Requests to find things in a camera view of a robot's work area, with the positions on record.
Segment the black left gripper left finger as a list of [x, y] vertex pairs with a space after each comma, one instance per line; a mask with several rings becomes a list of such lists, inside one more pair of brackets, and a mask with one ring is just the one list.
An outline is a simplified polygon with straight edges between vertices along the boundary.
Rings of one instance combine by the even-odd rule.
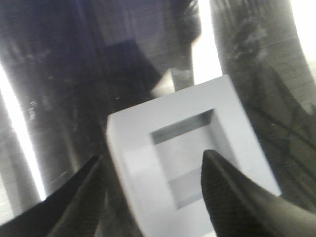
[[2, 237], [92, 237], [104, 203], [104, 164], [93, 157], [45, 201], [2, 224]]

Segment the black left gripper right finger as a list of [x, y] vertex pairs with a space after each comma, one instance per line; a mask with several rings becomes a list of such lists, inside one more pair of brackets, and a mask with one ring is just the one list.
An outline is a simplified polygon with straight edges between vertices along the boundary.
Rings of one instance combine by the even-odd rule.
[[202, 196], [219, 237], [314, 237], [316, 215], [275, 196], [215, 150], [205, 150]]

